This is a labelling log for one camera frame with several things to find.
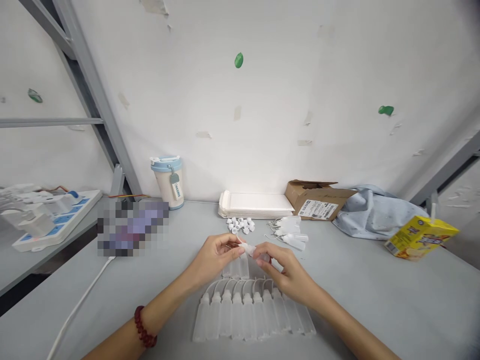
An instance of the cardboard box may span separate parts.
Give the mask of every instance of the cardboard box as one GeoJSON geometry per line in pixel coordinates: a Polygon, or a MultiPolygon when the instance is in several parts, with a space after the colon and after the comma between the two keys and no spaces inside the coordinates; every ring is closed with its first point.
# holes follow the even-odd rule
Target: cardboard box
{"type": "Polygon", "coordinates": [[[385,242],[385,247],[397,258],[418,261],[459,232],[445,221],[430,221],[428,217],[414,216],[385,242]]]}
{"type": "Polygon", "coordinates": [[[302,220],[333,221],[355,190],[336,189],[337,182],[292,180],[286,185],[285,196],[302,220]]]}

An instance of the tag on tumbler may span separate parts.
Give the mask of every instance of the tag on tumbler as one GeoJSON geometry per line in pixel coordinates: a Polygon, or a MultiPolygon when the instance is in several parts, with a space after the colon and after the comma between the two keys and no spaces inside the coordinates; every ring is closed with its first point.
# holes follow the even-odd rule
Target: tag on tumbler
{"type": "Polygon", "coordinates": [[[180,177],[176,172],[170,175],[170,184],[173,190],[173,196],[175,197],[175,200],[183,198],[184,194],[182,193],[182,188],[180,186],[180,177]]]}

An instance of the blue cloth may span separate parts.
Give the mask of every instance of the blue cloth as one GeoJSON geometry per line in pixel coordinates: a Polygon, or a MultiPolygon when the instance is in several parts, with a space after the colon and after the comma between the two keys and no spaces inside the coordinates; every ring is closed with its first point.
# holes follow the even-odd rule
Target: blue cloth
{"type": "Polygon", "coordinates": [[[429,218],[420,207],[383,191],[375,185],[360,185],[333,220],[354,238],[388,240],[415,215],[429,218]]]}

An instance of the orange wire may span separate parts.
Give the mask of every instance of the orange wire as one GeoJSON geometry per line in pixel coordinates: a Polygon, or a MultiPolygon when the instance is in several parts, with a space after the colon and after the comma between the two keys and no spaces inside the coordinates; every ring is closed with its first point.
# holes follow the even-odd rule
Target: orange wire
{"type": "Polygon", "coordinates": [[[62,186],[62,185],[59,185],[59,186],[57,186],[56,188],[51,189],[51,190],[45,189],[45,190],[43,190],[43,191],[48,191],[48,192],[50,192],[50,191],[55,191],[55,190],[58,190],[58,189],[62,189],[62,190],[63,190],[64,192],[66,192],[66,193],[69,192],[69,190],[68,190],[66,187],[62,186]]]}
{"type": "Polygon", "coordinates": [[[140,194],[140,195],[114,195],[114,196],[109,196],[109,198],[130,198],[130,197],[137,197],[137,196],[144,196],[146,198],[150,197],[150,196],[145,195],[145,194],[140,194]]]}

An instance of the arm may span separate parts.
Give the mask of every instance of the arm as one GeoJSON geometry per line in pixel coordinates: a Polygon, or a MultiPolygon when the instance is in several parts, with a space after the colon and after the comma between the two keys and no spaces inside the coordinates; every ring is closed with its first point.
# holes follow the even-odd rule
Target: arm
{"type": "Polygon", "coordinates": [[[290,249],[264,242],[256,247],[253,258],[271,276],[283,293],[296,302],[313,309],[330,323],[358,359],[400,359],[340,306],[333,297],[318,286],[290,249]],[[281,273],[271,264],[258,258],[260,254],[264,253],[276,259],[283,266],[281,273]]]}
{"type": "MultiPolygon", "coordinates": [[[[206,239],[187,269],[141,311],[142,324],[148,334],[156,335],[190,294],[212,281],[229,262],[245,252],[243,247],[238,247],[239,242],[235,235],[228,233],[206,239]]],[[[131,318],[83,359],[133,360],[144,351],[135,321],[131,318]]]]}

